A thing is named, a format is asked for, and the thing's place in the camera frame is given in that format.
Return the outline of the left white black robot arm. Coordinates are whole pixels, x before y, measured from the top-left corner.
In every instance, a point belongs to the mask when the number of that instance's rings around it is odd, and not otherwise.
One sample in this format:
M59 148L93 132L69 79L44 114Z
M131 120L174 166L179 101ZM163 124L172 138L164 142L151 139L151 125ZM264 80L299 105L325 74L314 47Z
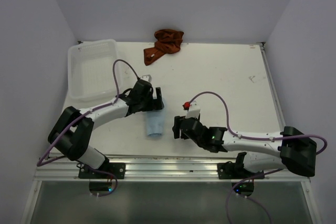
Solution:
M138 112L163 108L161 88L154 88L150 82L139 79L133 88L110 102L81 110L67 107L50 132L48 142L69 160L89 166L97 178L104 178L109 172L108 159L89 145L93 130Z

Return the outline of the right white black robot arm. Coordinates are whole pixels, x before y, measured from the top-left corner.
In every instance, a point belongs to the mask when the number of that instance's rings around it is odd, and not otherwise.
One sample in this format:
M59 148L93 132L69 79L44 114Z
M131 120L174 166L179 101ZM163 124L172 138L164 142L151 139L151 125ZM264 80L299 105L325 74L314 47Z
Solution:
M315 175L317 144L294 127L269 133L264 140L258 134L247 140L225 127L206 127L198 118L176 116L172 131L175 139L190 139L212 153L238 151L233 169L240 178L268 169L287 169L304 177Z

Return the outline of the light blue towel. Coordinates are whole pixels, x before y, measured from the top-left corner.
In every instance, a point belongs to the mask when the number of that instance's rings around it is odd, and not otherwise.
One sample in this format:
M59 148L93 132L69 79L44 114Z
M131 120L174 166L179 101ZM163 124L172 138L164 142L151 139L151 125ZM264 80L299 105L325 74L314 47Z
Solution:
M145 113L146 134L148 137L161 137L164 133L166 117L165 99L162 99L163 109Z

